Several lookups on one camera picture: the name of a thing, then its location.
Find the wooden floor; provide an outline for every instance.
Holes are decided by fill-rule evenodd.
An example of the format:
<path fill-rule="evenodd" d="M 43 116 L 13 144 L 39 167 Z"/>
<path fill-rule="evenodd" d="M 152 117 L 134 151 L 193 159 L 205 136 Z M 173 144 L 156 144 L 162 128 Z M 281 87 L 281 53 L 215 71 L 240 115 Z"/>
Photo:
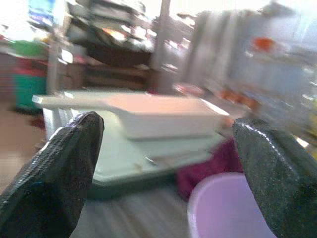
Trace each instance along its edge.
<path fill-rule="evenodd" d="M 35 153 L 45 133 L 30 116 L 0 104 L 0 192 Z M 109 201 L 88 200 L 71 238 L 187 238 L 187 203 L 167 184 Z"/>

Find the orange object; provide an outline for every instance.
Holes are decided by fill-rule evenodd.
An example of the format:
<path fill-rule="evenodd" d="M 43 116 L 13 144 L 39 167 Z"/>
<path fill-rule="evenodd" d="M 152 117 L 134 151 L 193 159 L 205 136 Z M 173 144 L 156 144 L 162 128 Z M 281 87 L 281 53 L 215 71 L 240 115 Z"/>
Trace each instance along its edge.
<path fill-rule="evenodd" d="M 253 39 L 253 48 L 257 51 L 270 52 L 275 41 L 270 38 L 256 37 Z"/>

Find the red cloth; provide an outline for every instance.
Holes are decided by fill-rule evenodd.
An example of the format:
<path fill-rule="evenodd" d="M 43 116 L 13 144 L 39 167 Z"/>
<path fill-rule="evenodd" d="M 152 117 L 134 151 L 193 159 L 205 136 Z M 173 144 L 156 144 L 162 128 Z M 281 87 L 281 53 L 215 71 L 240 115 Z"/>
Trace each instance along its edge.
<path fill-rule="evenodd" d="M 179 193 L 188 200 L 192 190 L 200 181 L 211 175 L 228 172 L 243 173 L 233 138 L 221 144 L 208 161 L 182 168 L 177 172 Z"/>

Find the white container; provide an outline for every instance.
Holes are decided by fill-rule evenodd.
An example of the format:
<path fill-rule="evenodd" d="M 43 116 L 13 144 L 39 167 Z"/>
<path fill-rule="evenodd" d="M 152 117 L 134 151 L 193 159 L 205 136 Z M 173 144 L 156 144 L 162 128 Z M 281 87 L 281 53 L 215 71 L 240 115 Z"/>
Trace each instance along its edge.
<path fill-rule="evenodd" d="M 42 108 L 91 108 L 115 113 L 128 138 L 212 135 L 229 115 L 199 98 L 118 94 L 104 99 L 35 97 Z"/>

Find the purple bucket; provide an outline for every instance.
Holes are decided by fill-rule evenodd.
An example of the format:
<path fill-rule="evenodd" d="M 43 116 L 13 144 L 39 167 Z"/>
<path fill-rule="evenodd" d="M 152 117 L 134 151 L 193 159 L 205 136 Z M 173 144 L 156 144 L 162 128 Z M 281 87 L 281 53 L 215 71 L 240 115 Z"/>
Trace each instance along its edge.
<path fill-rule="evenodd" d="M 188 221 L 192 238 L 276 238 L 240 173 L 200 182 L 189 200 Z"/>

